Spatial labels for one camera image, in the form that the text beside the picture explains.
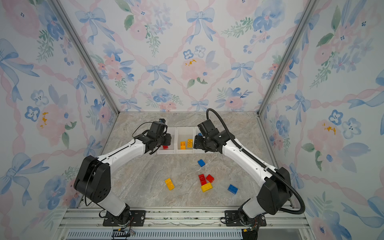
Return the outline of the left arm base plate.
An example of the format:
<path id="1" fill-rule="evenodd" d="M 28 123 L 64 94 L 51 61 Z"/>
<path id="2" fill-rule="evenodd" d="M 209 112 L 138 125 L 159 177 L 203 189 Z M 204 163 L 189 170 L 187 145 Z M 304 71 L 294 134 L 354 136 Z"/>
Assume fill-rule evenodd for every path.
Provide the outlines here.
<path id="1" fill-rule="evenodd" d="M 122 213 L 116 217 L 109 212 L 106 212 L 103 226 L 104 227 L 143 227 L 146 219 L 146 211 L 134 210 Z"/>

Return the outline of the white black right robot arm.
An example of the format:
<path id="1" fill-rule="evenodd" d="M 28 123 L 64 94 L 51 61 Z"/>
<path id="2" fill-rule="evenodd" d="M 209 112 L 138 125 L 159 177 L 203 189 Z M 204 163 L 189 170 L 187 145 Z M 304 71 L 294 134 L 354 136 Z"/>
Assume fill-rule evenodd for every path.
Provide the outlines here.
<path id="1" fill-rule="evenodd" d="M 275 215 L 293 195 L 286 184 L 282 183 L 277 174 L 288 183 L 289 173 L 283 168 L 262 161 L 245 148 L 232 133 L 219 131 L 211 120 L 198 125 L 200 133 L 195 136 L 194 149 L 205 152 L 218 152 L 232 159 L 242 167 L 259 185 L 257 195 L 243 203 L 239 211 L 240 222 L 249 226 L 257 217 L 264 214 Z"/>

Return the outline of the white three-compartment bin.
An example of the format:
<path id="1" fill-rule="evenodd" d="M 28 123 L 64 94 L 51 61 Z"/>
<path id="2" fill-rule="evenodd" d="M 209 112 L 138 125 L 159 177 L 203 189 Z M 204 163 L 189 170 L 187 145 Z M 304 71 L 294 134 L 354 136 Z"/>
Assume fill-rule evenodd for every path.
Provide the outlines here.
<path id="1" fill-rule="evenodd" d="M 205 153 L 203 150 L 194 149 L 195 136 L 200 134 L 198 127 L 169 127 L 167 133 L 171 134 L 171 145 L 167 149 L 161 147 L 157 151 L 157 155 L 175 155 L 175 154 L 210 154 L 211 152 Z M 188 140 L 192 140 L 193 144 L 191 148 L 181 148 L 181 143 L 184 142 L 186 145 Z"/>

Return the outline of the yellow curved lego brick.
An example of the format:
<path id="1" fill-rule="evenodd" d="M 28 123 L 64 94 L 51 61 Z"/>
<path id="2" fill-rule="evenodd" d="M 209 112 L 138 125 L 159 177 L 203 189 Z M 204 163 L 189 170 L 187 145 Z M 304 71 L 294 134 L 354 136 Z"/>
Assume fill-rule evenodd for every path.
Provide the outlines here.
<path id="1" fill-rule="evenodd" d="M 186 149 L 186 142 L 180 142 L 180 149 L 185 150 Z"/>

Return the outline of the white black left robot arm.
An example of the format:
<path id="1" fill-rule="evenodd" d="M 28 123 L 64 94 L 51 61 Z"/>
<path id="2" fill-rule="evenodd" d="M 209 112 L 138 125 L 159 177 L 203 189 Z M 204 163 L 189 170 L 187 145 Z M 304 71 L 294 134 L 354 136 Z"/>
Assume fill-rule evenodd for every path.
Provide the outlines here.
<path id="1" fill-rule="evenodd" d="M 151 127 L 133 137 L 126 145 L 101 156 L 84 158 L 74 183 L 74 189 L 106 210 L 106 217 L 118 226 L 127 226 L 133 217 L 128 204 L 112 191 L 112 174 L 129 161 L 144 154 L 154 154 L 162 146 L 170 146 L 165 119 L 151 122 Z"/>

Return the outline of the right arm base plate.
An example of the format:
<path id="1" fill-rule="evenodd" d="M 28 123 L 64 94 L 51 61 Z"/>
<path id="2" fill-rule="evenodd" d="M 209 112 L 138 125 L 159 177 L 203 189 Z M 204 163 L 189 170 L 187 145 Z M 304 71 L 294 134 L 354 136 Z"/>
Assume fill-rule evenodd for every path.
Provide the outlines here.
<path id="1" fill-rule="evenodd" d="M 266 219 L 264 215 L 258 215 L 254 218 L 249 218 L 246 214 L 240 211 L 226 210 L 224 217 L 221 217 L 220 221 L 227 227 L 266 227 Z"/>

